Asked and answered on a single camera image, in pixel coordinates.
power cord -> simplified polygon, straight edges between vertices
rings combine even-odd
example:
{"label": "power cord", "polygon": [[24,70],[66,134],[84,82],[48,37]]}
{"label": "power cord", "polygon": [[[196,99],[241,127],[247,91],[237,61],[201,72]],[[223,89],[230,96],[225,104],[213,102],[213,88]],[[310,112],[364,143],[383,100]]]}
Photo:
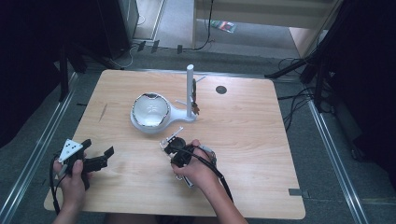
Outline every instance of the power cord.
{"label": "power cord", "polygon": [[[312,99],[312,97],[314,96],[314,94],[311,94],[311,93],[303,93],[304,91],[307,91],[309,89],[313,89],[313,88],[303,89],[302,91],[299,91],[296,95],[293,95],[293,96],[284,96],[284,97],[278,97],[277,98],[278,100],[292,99],[291,106],[290,106],[290,112],[285,118],[283,118],[283,122],[285,123],[285,126],[286,126],[286,132],[289,130],[290,125],[292,123],[293,113],[295,111],[297,111],[298,109],[300,109],[301,107],[303,107],[306,103],[308,103]],[[305,97],[308,97],[308,98],[304,98],[302,101],[300,101],[299,103],[297,103],[295,105],[295,101],[300,96],[305,96]]]}

floor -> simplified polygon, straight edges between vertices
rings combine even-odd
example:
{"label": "floor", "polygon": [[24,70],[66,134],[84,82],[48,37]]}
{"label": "floor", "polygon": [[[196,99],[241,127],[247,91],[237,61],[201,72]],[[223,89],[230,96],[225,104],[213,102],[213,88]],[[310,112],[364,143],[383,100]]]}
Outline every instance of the floor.
{"label": "floor", "polygon": [[[170,61],[177,58],[177,45],[182,45],[185,48],[191,46],[190,10],[192,1],[163,1],[163,14],[160,17],[157,31],[155,32],[154,29],[149,28],[146,35],[141,35],[139,39],[136,39],[136,42],[140,42],[141,39],[146,38],[148,45],[150,45],[150,42],[152,44],[152,41],[160,40],[160,47],[164,50],[173,50],[175,53],[170,54],[168,51],[159,51],[157,54],[153,54],[147,49],[139,54],[134,51],[129,55],[126,54],[117,59],[116,63],[131,63],[126,69],[133,69],[135,64],[138,64],[140,68],[151,69],[166,69],[168,67],[170,69],[178,69],[184,66],[178,66],[180,62],[174,62],[172,64],[163,62],[163,64],[166,64],[168,67],[163,64],[158,65],[158,63],[166,61],[169,58]],[[140,0],[140,2],[153,3],[154,0],[152,2]],[[204,58],[200,58],[200,60],[205,62],[205,64],[202,65],[203,70],[215,71],[216,69],[220,69],[221,71],[228,71],[229,73],[232,71],[239,74],[248,73],[250,76],[255,77],[257,74],[262,75],[262,73],[265,74],[265,72],[268,71],[262,70],[261,68],[255,70],[257,64],[252,62],[253,59],[256,59],[254,57],[265,58],[265,62],[260,62],[260,65],[274,65],[274,62],[276,62],[277,68],[279,69],[289,65],[293,59],[299,58],[297,49],[293,45],[287,27],[273,27],[237,22],[235,25],[236,29],[233,34],[212,28],[210,39],[214,41],[206,45],[202,52],[242,55],[244,57],[239,57],[236,61],[230,60],[228,68],[218,68],[216,67],[217,63],[226,65],[227,63],[221,63],[220,60],[217,61],[216,56],[210,57],[207,54],[202,54]],[[205,21],[198,21],[196,37],[197,46],[201,46],[205,43],[207,38]],[[181,63],[189,61],[198,62],[197,57],[201,57],[201,54],[198,56],[195,54],[190,55],[189,52],[185,50],[183,56],[187,58],[187,60],[183,59],[184,61]],[[68,108],[68,110],[71,110],[73,113],[66,113],[61,123],[55,124],[60,125],[62,131],[52,136],[53,140],[49,143],[49,147],[57,148],[55,143],[62,143],[65,136],[73,136],[75,127],[78,125],[78,119],[76,119],[76,117],[80,117],[83,113],[83,104],[87,103],[87,99],[90,98],[91,90],[94,88],[98,74],[100,74],[98,71],[101,71],[101,69],[89,71],[88,76],[87,74],[81,76],[80,82],[78,83],[80,87],[77,88],[75,98],[72,99],[70,108]],[[278,83],[276,87],[279,92],[286,95],[287,93],[292,94],[294,90],[298,89],[296,87],[301,87],[301,83],[298,83],[298,79],[295,78],[287,83]],[[20,148],[18,149],[31,149],[32,146],[42,143],[40,134],[41,131],[46,128],[46,124],[53,111],[51,109],[56,107],[57,97],[57,92],[49,96],[49,98],[46,99],[46,103],[44,103],[32,119],[27,122],[26,126],[31,125],[33,128],[25,127],[25,129],[21,130],[20,138],[18,138],[18,141],[20,141],[18,146]],[[287,103],[279,103],[281,108],[288,108]],[[332,114],[322,114],[317,115],[315,118],[316,115],[312,113],[312,111],[313,110],[307,106],[303,108],[300,113],[296,114],[296,119],[293,123],[293,128],[288,133],[288,138],[290,139],[290,148],[293,149],[292,156],[299,182],[304,191],[306,210],[314,212],[307,213],[307,217],[301,221],[250,220],[249,223],[394,223],[396,219],[394,216],[394,214],[396,214],[396,194],[387,180],[387,174],[374,163],[356,162],[353,160],[350,155],[349,145],[345,141],[343,131],[340,130],[340,127],[337,125],[336,117]],[[325,129],[332,135],[326,135],[326,132],[321,132],[320,135],[316,130],[313,131],[315,134],[312,134],[306,130],[306,127],[316,129],[318,124],[323,125],[323,123],[321,123],[323,120],[327,122],[326,125],[324,125]],[[13,162],[7,162],[7,160],[4,159],[6,156],[5,153],[8,153],[7,158],[18,157],[21,161],[28,161],[30,156],[30,154],[18,153],[18,151],[14,150],[13,145],[8,147],[9,148],[1,148],[2,150],[0,150],[0,156],[3,155],[3,159],[1,160],[4,162],[3,169],[9,172],[7,177],[2,179],[1,202],[6,199],[5,195],[7,195],[8,190],[11,189],[15,181],[15,176],[18,176],[21,171],[12,167],[14,164]],[[330,157],[334,157],[336,160],[331,161],[329,160]],[[47,164],[44,166],[45,168],[38,168],[39,171],[43,170],[44,173],[44,170],[47,170]],[[43,178],[45,177],[35,176],[33,184],[27,190],[26,195],[46,195],[48,189],[43,188],[43,185],[45,185]],[[16,222],[14,223],[23,223],[23,221],[19,222],[19,220],[28,221],[31,220],[31,218],[36,218],[36,220],[47,220],[45,218],[51,218],[53,215],[49,215],[49,212],[46,213],[46,215],[42,215],[44,212],[41,211],[43,210],[41,208],[40,212],[37,213],[31,211],[35,210],[32,208],[31,204],[41,206],[42,198],[36,199],[37,202],[28,202],[26,200],[27,199],[22,201],[21,208],[17,211],[15,218]],[[364,213],[363,215],[358,214],[358,217],[368,217],[368,219],[359,220],[353,217],[354,214],[356,215],[357,213],[347,206],[348,203],[358,203],[355,204],[357,205],[355,209],[357,209],[359,213],[360,208],[362,208]],[[24,211],[29,211],[32,217],[24,217]],[[93,220],[97,219],[95,216],[96,215],[87,214],[80,223],[93,223]]]}

hand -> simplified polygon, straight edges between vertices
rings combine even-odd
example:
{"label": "hand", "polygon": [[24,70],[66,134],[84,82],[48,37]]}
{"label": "hand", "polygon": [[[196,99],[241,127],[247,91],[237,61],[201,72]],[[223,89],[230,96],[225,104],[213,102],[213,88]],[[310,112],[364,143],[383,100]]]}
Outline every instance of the hand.
{"label": "hand", "polygon": [[[76,223],[78,214],[81,211],[85,203],[85,186],[81,179],[81,172],[84,168],[82,160],[77,160],[73,165],[73,171],[71,175],[65,175],[61,181],[62,194],[64,196],[64,203],[60,214],[56,217],[53,223]],[[53,164],[53,170],[59,174],[62,169],[62,165],[59,162]]]}
{"label": "hand", "polygon": [[[195,139],[192,141],[192,145],[198,147],[200,143]],[[206,153],[201,149],[196,148],[193,153],[209,161]],[[192,157],[187,166],[179,168],[172,164],[172,168],[175,174],[186,176],[204,193],[215,210],[219,223],[247,224],[247,221],[228,197],[224,187],[220,184],[218,177],[201,161]]]}
{"label": "hand", "polygon": [[[198,140],[193,140],[191,144],[196,147],[193,151],[194,154],[209,161],[206,153],[197,148],[200,146],[200,142]],[[201,161],[198,161],[198,159],[195,157],[192,157],[190,163],[185,167],[179,168],[172,164],[172,168],[175,174],[186,176],[195,186],[201,190],[210,188],[214,184],[219,184],[219,179],[215,173]]]}

black cable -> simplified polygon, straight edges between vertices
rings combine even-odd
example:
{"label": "black cable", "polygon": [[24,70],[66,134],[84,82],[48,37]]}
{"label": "black cable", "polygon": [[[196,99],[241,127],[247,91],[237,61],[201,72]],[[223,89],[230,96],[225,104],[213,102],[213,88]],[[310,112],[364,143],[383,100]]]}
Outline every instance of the black cable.
{"label": "black cable", "polygon": [[49,163],[49,187],[50,191],[52,193],[52,198],[53,198],[53,207],[55,208],[56,215],[58,215],[61,212],[61,208],[59,207],[58,200],[56,198],[56,190],[54,188],[53,184],[53,164],[55,163],[57,156],[55,155],[51,162]]}
{"label": "black cable", "polygon": [[206,44],[209,43],[209,39],[210,39],[210,27],[211,27],[210,23],[211,23],[211,21],[212,21],[212,11],[213,11],[213,1],[214,1],[214,0],[212,0],[211,3],[210,3],[209,23],[207,24],[207,39],[206,39],[206,42],[205,42],[200,48],[198,48],[198,49],[192,49],[192,50],[200,50],[200,49],[203,49],[203,48],[206,46]]}
{"label": "black cable", "polygon": [[188,150],[185,149],[175,149],[175,151],[182,151],[185,153],[188,153],[190,155],[192,155],[193,157],[195,157],[196,159],[198,159],[198,161],[202,162],[204,165],[206,165],[210,170],[212,170],[215,175],[219,178],[222,186],[224,187],[225,191],[227,192],[228,197],[230,197],[231,201],[233,202],[233,195],[231,194],[230,188],[228,187],[227,181],[225,180],[224,175],[218,170],[218,168],[216,168],[216,166],[214,166],[212,163],[210,163],[209,161],[205,160],[204,158],[189,152]]}
{"label": "black cable", "polygon": [[[293,113],[297,110],[297,109],[299,109],[299,108],[301,108],[301,107],[298,107],[297,108],[297,106],[302,102],[299,102],[296,106],[294,106],[294,102],[296,101],[296,99],[299,97],[299,96],[302,96],[302,95],[310,95],[310,94],[302,94],[304,91],[307,91],[307,90],[309,90],[309,89],[313,89],[313,88],[305,88],[305,89],[303,89],[302,91],[299,91],[296,95],[294,95],[294,96],[292,96],[292,102],[291,102],[291,107],[290,107],[290,113],[285,117],[285,118],[283,118],[283,120],[284,120],[284,122],[285,122],[285,124],[286,124],[286,121],[289,121],[289,123],[288,123],[288,125],[286,126],[286,132],[289,130],[289,128],[290,128],[290,125],[291,125],[291,122],[292,122],[292,117],[293,117]],[[305,105],[308,101],[309,101],[308,99],[303,99],[303,101],[306,101],[303,105]]]}

wooden table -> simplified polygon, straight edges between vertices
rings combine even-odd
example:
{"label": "wooden table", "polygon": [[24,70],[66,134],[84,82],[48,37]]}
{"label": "wooden table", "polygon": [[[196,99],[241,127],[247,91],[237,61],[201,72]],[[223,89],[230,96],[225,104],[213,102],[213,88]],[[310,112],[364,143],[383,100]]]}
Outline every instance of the wooden table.
{"label": "wooden table", "polygon": [[[193,45],[196,19],[209,19],[210,2],[194,0]],[[212,20],[289,27],[296,48],[303,58],[317,46],[322,31],[330,28],[342,2],[343,0],[216,0],[212,8]]]}
{"label": "wooden table", "polygon": [[[290,195],[299,184],[271,80],[208,76],[197,83],[201,111],[195,122],[175,122],[156,134],[134,127],[130,112],[144,92],[155,91],[184,108],[175,100],[185,100],[186,78],[165,72],[103,72],[73,140],[92,140],[87,158],[101,156],[111,146],[115,154],[107,168],[94,174],[84,211],[213,217],[205,196],[176,180],[160,149],[160,141],[182,126],[179,137],[199,139],[216,152],[218,168],[245,217],[303,218],[302,197]],[[227,92],[217,93],[217,86]],[[50,194],[45,207],[53,210]]]}

